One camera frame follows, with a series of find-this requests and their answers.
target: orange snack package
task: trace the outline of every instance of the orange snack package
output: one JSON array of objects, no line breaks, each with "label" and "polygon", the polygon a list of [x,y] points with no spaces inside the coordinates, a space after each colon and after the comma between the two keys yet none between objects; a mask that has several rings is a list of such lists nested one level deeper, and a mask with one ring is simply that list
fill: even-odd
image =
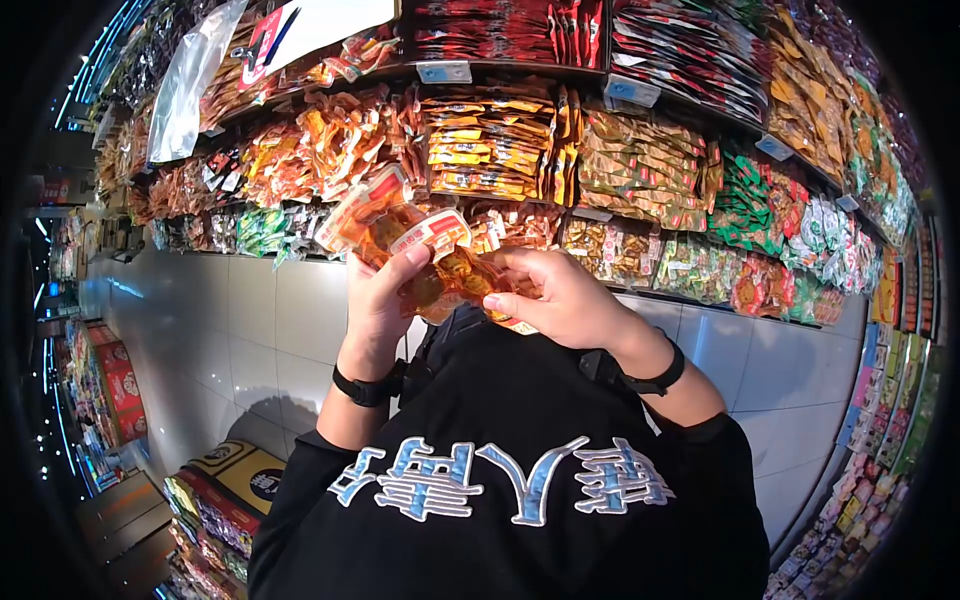
[{"label": "orange snack package", "polygon": [[[404,317],[421,315],[439,324],[464,301],[483,306],[487,294],[516,291],[497,267],[470,250],[472,232],[460,212],[445,208],[428,215],[412,200],[399,165],[390,165],[367,185],[350,191],[315,239],[330,252],[352,251],[377,270],[414,244],[427,246],[431,261],[398,292]],[[491,321],[512,331],[537,333],[523,321],[484,311]]]}]

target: floor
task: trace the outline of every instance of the floor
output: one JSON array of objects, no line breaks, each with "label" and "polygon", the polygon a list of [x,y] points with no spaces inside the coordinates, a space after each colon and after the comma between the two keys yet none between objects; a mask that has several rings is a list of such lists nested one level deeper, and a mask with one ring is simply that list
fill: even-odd
[{"label": "floor", "polygon": [[[157,480],[227,437],[286,459],[310,430],[347,327],[346,270],[148,249],[93,263],[84,316],[127,345],[150,425],[138,448]],[[777,543],[815,485],[843,418],[865,302],[815,330],[634,297],[621,301],[666,331],[717,385],[754,454],[757,504]],[[406,356],[419,319],[397,348]]]}]

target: white label sign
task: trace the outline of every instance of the white label sign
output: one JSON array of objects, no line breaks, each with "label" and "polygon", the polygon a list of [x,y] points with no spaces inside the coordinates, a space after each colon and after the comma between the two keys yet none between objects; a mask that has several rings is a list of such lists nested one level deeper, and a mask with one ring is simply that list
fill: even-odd
[{"label": "white label sign", "polygon": [[611,98],[626,100],[650,108],[660,97],[660,88],[635,79],[611,74],[607,78],[607,87],[603,93]]},{"label": "white label sign", "polygon": [[787,160],[793,155],[793,149],[767,133],[754,144],[758,149],[772,156],[776,160]]},{"label": "white label sign", "polygon": [[574,208],[573,216],[583,217],[585,219],[592,219],[593,221],[601,221],[607,223],[610,219],[613,218],[609,212],[604,212],[602,210],[594,210],[593,208]]},{"label": "white label sign", "polygon": [[420,80],[425,84],[472,84],[468,60],[425,60],[417,63]]},{"label": "white label sign", "polygon": [[854,212],[860,207],[860,204],[853,199],[853,196],[846,194],[837,198],[837,205],[846,210],[847,212]]}]

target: black wristband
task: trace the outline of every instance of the black wristband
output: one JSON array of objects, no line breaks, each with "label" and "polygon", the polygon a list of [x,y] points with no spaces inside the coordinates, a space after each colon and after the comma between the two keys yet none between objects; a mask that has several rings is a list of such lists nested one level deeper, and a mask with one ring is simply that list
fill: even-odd
[{"label": "black wristband", "polygon": [[638,394],[656,394],[657,396],[666,396],[666,390],[684,374],[686,367],[686,357],[684,351],[677,346],[673,340],[666,338],[666,341],[673,347],[673,362],[667,367],[662,375],[653,379],[636,379],[630,377],[623,371],[620,372],[620,378],[634,392]]},{"label": "black wristband", "polygon": [[376,408],[389,401],[392,396],[400,395],[403,391],[403,374],[406,370],[406,361],[397,359],[387,376],[379,381],[350,381],[334,365],[333,385],[349,396],[357,406]]}]

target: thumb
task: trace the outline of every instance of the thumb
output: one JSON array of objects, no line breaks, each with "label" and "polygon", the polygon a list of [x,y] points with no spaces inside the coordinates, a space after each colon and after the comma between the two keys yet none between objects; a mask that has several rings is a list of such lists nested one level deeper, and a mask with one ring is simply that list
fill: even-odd
[{"label": "thumb", "polygon": [[501,312],[508,317],[526,321],[536,327],[538,317],[547,308],[543,300],[531,300],[520,294],[488,294],[483,298],[484,308]]},{"label": "thumb", "polygon": [[423,244],[411,246],[390,257],[371,278],[371,295],[375,301],[386,301],[400,286],[416,275],[430,260],[430,249]]}]

